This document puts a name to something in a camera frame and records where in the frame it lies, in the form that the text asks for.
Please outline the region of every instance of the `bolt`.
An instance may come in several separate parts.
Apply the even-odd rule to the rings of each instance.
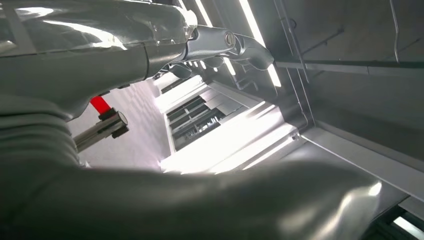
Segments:
[[[236,43],[236,36],[234,36],[234,33],[227,31],[225,33],[225,43],[228,47],[233,47]]]

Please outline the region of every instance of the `metal rod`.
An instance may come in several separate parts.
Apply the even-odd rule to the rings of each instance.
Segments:
[[[281,4],[281,10],[282,10],[282,12],[283,12],[283,14],[285,16],[285,20],[287,22],[288,29],[290,31],[291,37],[293,38],[294,47],[296,48],[297,55],[299,56],[300,63],[302,64],[302,68],[303,68],[303,73],[305,75],[305,79],[309,83],[309,78],[308,78],[308,73],[307,73],[306,65],[305,65],[304,59],[302,57],[301,49],[299,47],[299,41],[298,41],[298,38],[296,37],[295,31],[293,30],[292,25],[290,24],[290,17],[287,14],[286,5],[285,5],[284,0],[280,0],[280,4]],[[303,93],[305,94],[305,99],[306,99],[307,106],[309,108],[310,117],[312,118],[312,122],[315,125],[315,119],[314,119],[314,115],[312,114],[311,104],[309,103],[308,95],[306,93],[305,86],[304,86],[304,83],[303,83],[302,80],[300,80],[300,84],[302,85]]]
[[[297,59],[277,61],[277,67],[302,69],[303,64]],[[323,70],[339,73],[364,74],[375,76],[399,76],[417,78],[424,75],[424,62],[389,62],[389,61],[305,61],[308,70]]]
[[[390,0],[390,8],[391,8],[391,15],[393,17],[393,22],[394,22],[394,29],[396,31],[396,35],[394,37],[394,56],[396,57],[396,62],[400,63],[399,53],[398,53],[399,26],[398,26],[398,19],[396,18],[396,11],[395,11],[395,6],[393,4],[393,0]]]
[[[96,123],[94,126],[74,137],[73,140],[80,153],[127,125],[128,122],[125,116],[121,112],[117,112],[112,117]]]
[[[282,17],[282,16],[281,16],[281,14],[280,14],[280,10],[279,10],[279,8],[278,8],[278,6],[277,6],[277,2],[276,2],[276,0],[274,0],[274,6],[275,6],[275,9],[277,10],[277,14],[278,14],[278,17],[279,17],[280,22],[281,22],[281,26],[282,26],[282,30],[283,30],[284,35],[285,35],[285,39],[287,40],[288,49],[290,49],[291,55],[294,57],[295,55],[294,55],[294,53],[293,53],[292,45],[290,44],[290,40],[289,40],[289,37],[288,37],[288,35],[287,35],[286,28],[284,27],[283,17]],[[292,75],[290,74],[290,70],[289,70],[288,68],[286,68],[286,70],[287,70],[288,78],[290,79],[291,85],[293,86],[294,94],[295,94],[295,96],[296,96],[297,103],[299,104],[300,111],[301,111],[301,113],[302,113],[303,117],[304,117],[304,118],[305,118],[305,120],[306,120],[306,125],[305,125],[305,127],[307,127],[307,126],[308,126],[308,124],[309,124],[308,117],[306,116],[305,111],[304,111],[304,108],[303,108],[302,103],[301,103],[301,100],[299,99],[298,91],[296,91],[295,83],[293,82],[293,78],[292,78]],[[302,82],[302,76],[301,76],[301,73],[300,73],[299,69],[296,69],[296,70],[297,70],[297,74],[298,74],[298,76],[299,76],[299,79],[300,79],[300,81]]]

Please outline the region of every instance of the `silver cylinder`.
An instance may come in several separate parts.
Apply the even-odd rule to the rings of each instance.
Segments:
[[[73,140],[80,153],[127,125],[127,118],[118,111],[112,117],[96,123],[93,127],[74,137]]]

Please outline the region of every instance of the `ceiling light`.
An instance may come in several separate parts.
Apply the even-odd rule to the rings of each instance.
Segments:
[[[204,21],[206,22],[206,25],[208,27],[213,27],[212,26],[212,22],[209,19],[208,14],[206,13],[205,7],[203,7],[202,1],[196,0],[196,4],[197,4],[197,6],[198,6],[198,8],[200,10],[201,15],[203,16]]]
[[[179,5],[181,6],[181,8],[187,11],[186,5],[184,5],[183,0],[178,0],[178,2],[179,2]]]
[[[203,69],[206,69],[206,65],[205,65],[205,63],[204,63],[202,60],[200,60],[200,65],[201,65],[201,67],[202,67]]]
[[[414,236],[418,240],[424,240],[424,232],[421,231],[418,227],[414,226],[409,221],[405,220],[403,217],[398,217],[393,221],[394,224],[401,227],[403,230],[407,231],[409,234]]]
[[[196,4],[197,4],[197,7],[199,8],[199,10],[200,10],[200,13],[201,13],[201,15],[202,15],[202,17],[203,17],[203,19],[204,19],[204,21],[206,22],[206,25],[208,26],[208,27],[213,27],[213,25],[212,25],[212,22],[211,22],[211,20],[209,19],[209,16],[208,16],[208,14],[206,13],[206,10],[205,10],[205,7],[203,6],[203,4],[202,4],[202,1],[201,0],[196,0]],[[234,71],[234,67],[233,67],[233,65],[231,64],[231,62],[228,60],[228,58],[227,58],[227,60],[225,61],[225,64],[226,64],[226,66],[227,66],[227,68],[228,68],[228,70],[229,70],[229,73],[231,74],[231,75],[233,75],[233,76],[235,76],[236,75],[236,72]]]
[[[265,47],[264,39],[262,38],[261,32],[259,31],[258,24],[256,23],[255,17],[253,16],[251,6],[249,5],[248,0],[239,0],[241,8],[243,9],[244,15],[246,16],[247,22],[249,23],[250,30],[252,31],[254,39],[262,46]],[[272,83],[276,87],[281,87],[280,79],[277,75],[274,65],[268,67],[268,73],[271,77]]]

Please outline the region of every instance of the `ceiling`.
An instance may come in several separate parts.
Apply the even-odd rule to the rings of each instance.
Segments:
[[[179,0],[161,3],[178,5]],[[202,2],[215,27],[253,37],[240,0],[182,0],[206,25],[197,2]],[[291,57],[277,7],[281,0],[248,0],[266,47],[276,61]],[[395,27],[389,0],[285,0],[287,13],[306,60],[394,61]],[[424,62],[424,2],[393,0],[399,24],[400,61]],[[232,63],[234,78],[225,66],[204,71],[205,78],[235,87],[235,81],[255,82],[243,91],[278,104],[284,119],[299,115],[305,103],[296,70],[277,68],[281,87],[274,87],[266,71],[247,70]],[[340,72],[308,71],[304,83],[314,117],[364,138],[424,159],[424,81],[422,78],[382,77]],[[386,137],[395,133],[402,143]]]

